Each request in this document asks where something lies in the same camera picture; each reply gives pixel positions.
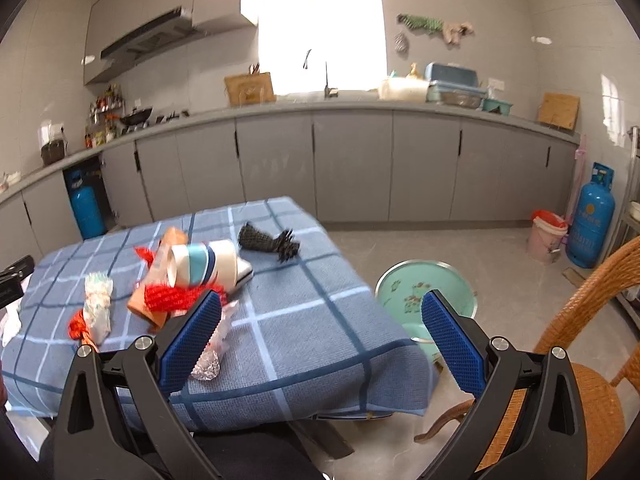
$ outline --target tape roll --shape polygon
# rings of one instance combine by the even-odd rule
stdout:
[[[231,240],[174,245],[167,277],[171,286],[220,285],[232,290],[238,278],[238,254]]]

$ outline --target green basin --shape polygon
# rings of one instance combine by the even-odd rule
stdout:
[[[476,295],[456,269],[443,262],[410,260],[391,267],[376,285],[376,297],[383,308],[420,343],[422,351],[437,360],[440,351],[422,323],[422,297],[437,288],[460,316],[474,317],[478,309]]]

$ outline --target wooden cutting board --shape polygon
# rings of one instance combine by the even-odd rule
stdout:
[[[545,92],[538,112],[538,122],[573,130],[578,118],[579,107],[579,97]]]
[[[271,103],[276,100],[269,72],[226,76],[225,85],[231,106]]]

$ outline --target red bucket lid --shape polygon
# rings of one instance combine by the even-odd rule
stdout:
[[[534,211],[531,215],[531,219],[535,220],[536,218],[540,218],[542,221],[545,221],[549,225],[557,227],[558,229],[565,229],[567,227],[567,223],[564,219],[551,211],[546,211],[544,209]]]

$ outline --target metal screw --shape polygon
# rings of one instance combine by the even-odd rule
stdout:
[[[82,345],[78,349],[78,357],[87,357],[93,349],[89,345]]]
[[[564,359],[566,357],[566,352],[564,351],[564,349],[560,348],[559,346],[554,346],[553,349],[551,350],[551,353],[557,359]]]
[[[139,337],[138,339],[136,339],[136,348],[138,350],[146,350],[152,344],[153,344],[153,340],[146,335],[143,335],[142,337]]]
[[[491,345],[496,350],[500,350],[500,351],[503,351],[509,348],[509,342],[503,337],[496,337],[494,339],[491,339]]]

